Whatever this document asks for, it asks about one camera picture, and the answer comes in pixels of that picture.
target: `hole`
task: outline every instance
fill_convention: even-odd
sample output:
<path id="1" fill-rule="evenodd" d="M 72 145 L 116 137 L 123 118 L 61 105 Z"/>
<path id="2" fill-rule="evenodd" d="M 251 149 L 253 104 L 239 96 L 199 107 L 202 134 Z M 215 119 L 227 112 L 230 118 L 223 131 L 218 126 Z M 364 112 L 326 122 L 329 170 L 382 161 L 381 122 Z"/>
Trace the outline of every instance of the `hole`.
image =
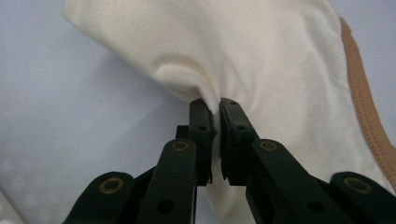
<path id="1" fill-rule="evenodd" d="M 320 202 L 312 202 L 306 205 L 306 207 L 314 213 L 323 213 L 324 205 Z"/>
<path id="2" fill-rule="evenodd" d="M 157 204 L 157 210 L 161 214 L 169 214 L 175 209 L 174 202 L 170 200 L 162 200 Z"/>

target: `white cloth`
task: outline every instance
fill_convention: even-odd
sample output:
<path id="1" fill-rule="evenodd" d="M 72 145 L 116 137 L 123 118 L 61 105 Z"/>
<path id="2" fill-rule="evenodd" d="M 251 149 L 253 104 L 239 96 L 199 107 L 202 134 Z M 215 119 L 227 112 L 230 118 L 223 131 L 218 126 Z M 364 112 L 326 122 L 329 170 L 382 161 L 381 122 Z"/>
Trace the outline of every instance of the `white cloth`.
<path id="1" fill-rule="evenodd" d="M 175 96 L 241 104 L 261 138 L 313 176 L 352 171 L 388 190 L 358 123 L 340 21 L 327 1 L 65 0 L 64 16 Z M 243 188 L 219 169 L 206 194 L 222 223 L 254 223 Z"/>

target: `grasped fabric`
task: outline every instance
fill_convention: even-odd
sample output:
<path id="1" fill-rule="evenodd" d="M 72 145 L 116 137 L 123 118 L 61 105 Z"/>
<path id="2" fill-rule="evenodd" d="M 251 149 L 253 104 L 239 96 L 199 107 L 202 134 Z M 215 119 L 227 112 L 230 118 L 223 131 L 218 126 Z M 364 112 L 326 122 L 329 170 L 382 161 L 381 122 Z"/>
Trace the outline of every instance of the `grasped fabric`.
<path id="1" fill-rule="evenodd" d="M 391 185 L 351 98 L 338 17 L 324 0 L 65 0 L 79 30 L 175 96 L 215 114 L 234 99 L 261 138 L 281 142 L 313 176 L 352 171 Z M 219 136 L 206 194 L 222 223 L 254 223 L 244 188 L 222 180 Z"/>

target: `beige fabric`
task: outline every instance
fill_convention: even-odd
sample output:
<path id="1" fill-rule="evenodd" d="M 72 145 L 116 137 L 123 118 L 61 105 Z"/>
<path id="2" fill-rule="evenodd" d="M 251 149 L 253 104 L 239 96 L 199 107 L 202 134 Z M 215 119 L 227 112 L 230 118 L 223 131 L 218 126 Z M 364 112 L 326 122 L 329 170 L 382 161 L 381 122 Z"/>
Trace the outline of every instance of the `beige fabric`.
<path id="1" fill-rule="evenodd" d="M 347 23 L 341 20 L 347 77 L 364 137 L 378 165 L 396 190 L 396 148 L 390 143 L 375 109 L 359 53 Z"/>

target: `black plastic part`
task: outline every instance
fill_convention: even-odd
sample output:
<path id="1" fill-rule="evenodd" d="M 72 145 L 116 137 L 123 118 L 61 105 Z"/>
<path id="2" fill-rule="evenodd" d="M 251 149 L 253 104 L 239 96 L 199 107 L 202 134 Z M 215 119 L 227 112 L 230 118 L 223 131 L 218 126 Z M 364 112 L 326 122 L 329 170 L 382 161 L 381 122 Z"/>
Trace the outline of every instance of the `black plastic part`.
<path id="1" fill-rule="evenodd" d="M 188 138 L 197 146 L 198 186 L 206 186 L 207 183 L 212 183 L 212 145 L 216 134 L 212 112 L 209 110 L 204 100 L 197 99 L 192 101 L 190 103 Z"/>
<path id="2" fill-rule="evenodd" d="M 191 140 L 165 145 L 136 223 L 194 223 L 195 161 L 196 145 Z"/>
<path id="3" fill-rule="evenodd" d="M 247 201 L 257 223 L 352 223 L 280 143 L 255 141 L 251 158 Z"/>
<path id="4" fill-rule="evenodd" d="M 396 223 L 396 198 L 372 179 L 338 173 L 332 176 L 329 189 L 356 223 Z"/>
<path id="5" fill-rule="evenodd" d="M 235 101 L 222 98 L 221 171 L 231 186 L 245 186 L 248 178 L 251 143 L 258 139 L 242 107 Z"/>
<path id="6" fill-rule="evenodd" d="M 136 206 L 133 197 L 134 179 L 127 174 L 111 172 L 94 179 L 78 198 L 64 224 L 127 223 L 127 216 Z"/>

